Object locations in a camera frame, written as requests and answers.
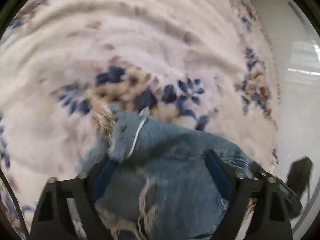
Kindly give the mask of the blue frayed denim pants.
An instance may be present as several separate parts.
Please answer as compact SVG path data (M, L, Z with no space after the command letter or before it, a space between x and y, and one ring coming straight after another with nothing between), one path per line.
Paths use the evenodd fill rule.
M100 138L80 171L96 161L95 208L113 239L210 239L234 196L237 172L253 160L216 135L94 103Z

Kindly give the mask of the floral fleece blanket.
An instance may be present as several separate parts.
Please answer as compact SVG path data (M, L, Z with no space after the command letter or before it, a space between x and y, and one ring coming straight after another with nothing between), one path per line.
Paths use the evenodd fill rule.
M29 0L1 37L1 217L18 239L47 180L83 173L94 103L276 165L277 69L251 0Z

